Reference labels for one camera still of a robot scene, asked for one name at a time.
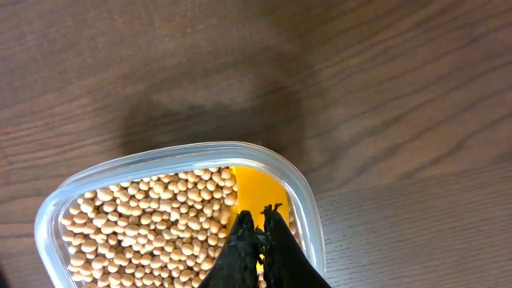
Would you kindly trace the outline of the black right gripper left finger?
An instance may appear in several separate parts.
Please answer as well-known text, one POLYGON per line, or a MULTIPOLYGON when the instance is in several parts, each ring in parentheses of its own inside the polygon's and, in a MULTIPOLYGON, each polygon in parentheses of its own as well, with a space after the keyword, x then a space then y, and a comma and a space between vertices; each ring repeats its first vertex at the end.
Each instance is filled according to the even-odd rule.
POLYGON ((258 236, 249 211, 240 212, 212 269, 198 288, 257 288, 258 236))

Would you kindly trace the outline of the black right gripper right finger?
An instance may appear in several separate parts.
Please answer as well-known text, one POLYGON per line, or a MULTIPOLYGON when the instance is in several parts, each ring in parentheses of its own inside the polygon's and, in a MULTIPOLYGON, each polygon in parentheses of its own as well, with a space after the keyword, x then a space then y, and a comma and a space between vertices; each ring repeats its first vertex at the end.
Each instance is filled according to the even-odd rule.
POLYGON ((278 212, 281 203, 266 206, 264 215, 263 278, 270 288, 330 288, 309 263, 278 212))

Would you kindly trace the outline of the yellow plastic scoop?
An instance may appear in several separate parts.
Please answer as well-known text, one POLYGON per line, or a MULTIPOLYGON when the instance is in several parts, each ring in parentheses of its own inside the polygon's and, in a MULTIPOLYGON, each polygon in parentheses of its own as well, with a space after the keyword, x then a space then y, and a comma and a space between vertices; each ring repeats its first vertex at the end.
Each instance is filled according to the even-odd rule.
POLYGON ((259 170, 232 166, 230 168, 237 184, 237 202, 231 207, 227 230, 230 231, 237 214, 242 210, 248 210, 254 220, 254 225, 263 229, 264 208, 269 204, 281 203, 278 212, 283 217, 285 224, 290 223, 289 208, 291 208, 285 188, 272 176, 259 170))

